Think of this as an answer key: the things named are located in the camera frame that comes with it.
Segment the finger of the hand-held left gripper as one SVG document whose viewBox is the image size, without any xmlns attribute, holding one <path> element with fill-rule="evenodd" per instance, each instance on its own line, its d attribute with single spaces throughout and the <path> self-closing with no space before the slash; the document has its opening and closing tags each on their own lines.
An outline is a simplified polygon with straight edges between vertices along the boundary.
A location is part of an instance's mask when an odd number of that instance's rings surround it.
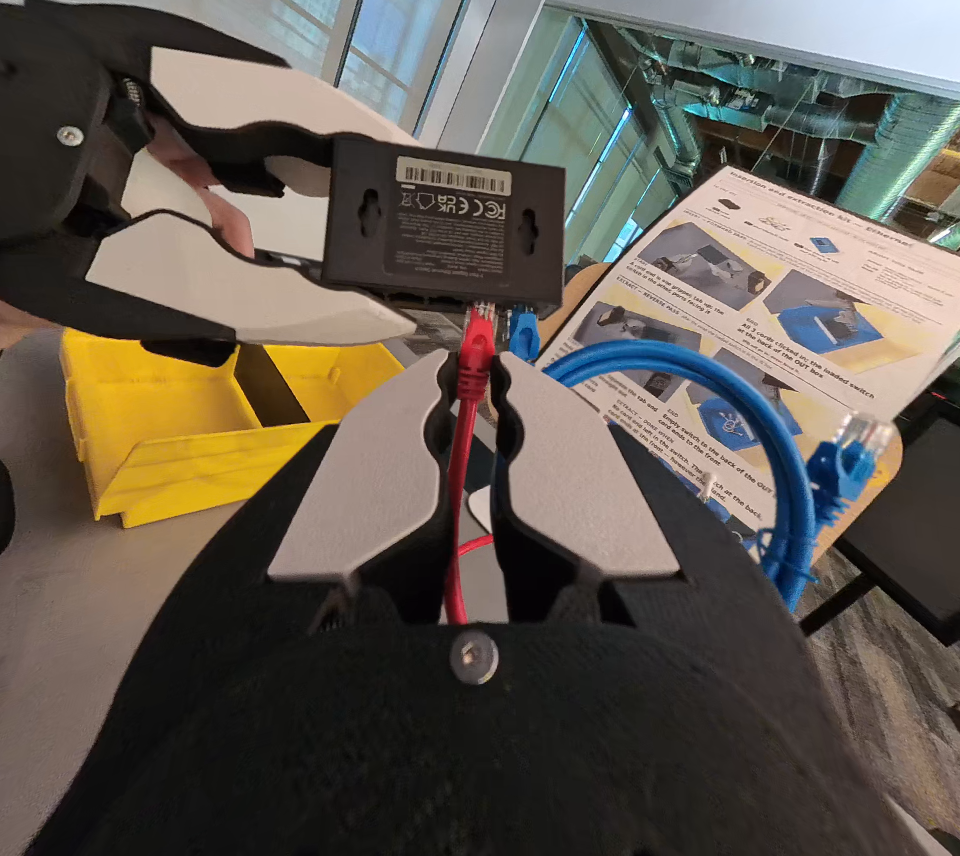
<svg viewBox="0 0 960 856">
<path fill-rule="evenodd" d="M 103 239 L 85 278 L 222 324 L 255 345 L 364 346 L 417 329 L 408 315 L 368 295 L 244 258 L 210 227 L 169 210 L 136 218 Z"/>
<path fill-rule="evenodd" d="M 150 87 L 162 115 L 226 187 L 277 180 L 326 198 L 335 139 L 354 134 L 419 142 L 397 124 L 306 72 L 286 66 L 153 47 Z"/>
</svg>

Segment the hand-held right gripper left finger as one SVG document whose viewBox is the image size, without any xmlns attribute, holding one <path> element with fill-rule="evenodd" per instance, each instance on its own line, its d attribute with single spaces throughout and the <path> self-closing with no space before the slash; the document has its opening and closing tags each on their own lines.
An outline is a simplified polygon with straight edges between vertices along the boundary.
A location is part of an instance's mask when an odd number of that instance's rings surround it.
<svg viewBox="0 0 960 856">
<path fill-rule="evenodd" d="M 447 500 L 457 363 L 433 351 L 342 419 L 268 568 L 274 581 L 348 582 L 425 527 Z"/>
</svg>

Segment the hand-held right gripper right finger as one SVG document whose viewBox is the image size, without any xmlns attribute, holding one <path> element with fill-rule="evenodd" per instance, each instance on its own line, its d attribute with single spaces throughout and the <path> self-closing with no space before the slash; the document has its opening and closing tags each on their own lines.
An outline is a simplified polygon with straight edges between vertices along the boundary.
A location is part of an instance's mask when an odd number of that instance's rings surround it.
<svg viewBox="0 0 960 856">
<path fill-rule="evenodd" d="M 498 442 L 510 518 L 600 579 L 674 577 L 680 564 L 609 425 L 573 390 L 505 352 Z"/>
</svg>

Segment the yellow plastic bin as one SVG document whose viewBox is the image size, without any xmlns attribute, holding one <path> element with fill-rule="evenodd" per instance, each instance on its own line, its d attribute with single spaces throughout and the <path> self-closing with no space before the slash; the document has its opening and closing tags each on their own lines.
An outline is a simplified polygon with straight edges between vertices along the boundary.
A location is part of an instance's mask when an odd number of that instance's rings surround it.
<svg viewBox="0 0 960 856">
<path fill-rule="evenodd" d="M 383 345 L 266 346 L 310 422 L 264 428 L 218 368 L 66 330 L 65 403 L 96 519 L 135 527 L 246 500 L 324 427 L 402 372 Z"/>
</svg>

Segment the black ethernet port box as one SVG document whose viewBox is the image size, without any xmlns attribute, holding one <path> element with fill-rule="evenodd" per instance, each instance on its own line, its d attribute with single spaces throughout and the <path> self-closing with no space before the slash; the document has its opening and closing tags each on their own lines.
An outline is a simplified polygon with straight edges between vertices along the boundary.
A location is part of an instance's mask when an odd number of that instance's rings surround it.
<svg viewBox="0 0 960 856">
<path fill-rule="evenodd" d="M 323 286 L 396 307 L 561 305 L 563 167 L 339 134 L 328 205 Z"/>
</svg>

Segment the person's left hand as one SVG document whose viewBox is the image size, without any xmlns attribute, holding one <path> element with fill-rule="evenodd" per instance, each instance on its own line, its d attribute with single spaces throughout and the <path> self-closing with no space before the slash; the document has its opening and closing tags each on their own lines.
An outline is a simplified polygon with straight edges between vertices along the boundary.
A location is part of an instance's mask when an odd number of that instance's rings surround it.
<svg viewBox="0 0 960 856">
<path fill-rule="evenodd" d="M 241 256 L 253 259 L 256 248 L 249 219 L 231 202 L 212 192 L 211 187 L 221 181 L 208 162 L 194 152 L 168 119 L 154 113 L 148 113 L 147 118 L 154 133 L 147 146 L 150 155 L 196 192 L 220 240 Z"/>
</svg>

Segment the printed instruction sheet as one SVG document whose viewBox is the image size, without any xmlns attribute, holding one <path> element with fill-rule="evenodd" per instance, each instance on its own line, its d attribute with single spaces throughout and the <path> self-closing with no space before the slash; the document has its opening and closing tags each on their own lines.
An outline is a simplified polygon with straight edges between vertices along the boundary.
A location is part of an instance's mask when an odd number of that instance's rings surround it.
<svg viewBox="0 0 960 856">
<path fill-rule="evenodd" d="M 892 422 L 958 362 L 948 250 L 726 167 L 640 232 L 545 344 L 660 342 L 751 384 L 806 462 L 845 418 Z"/>
</svg>

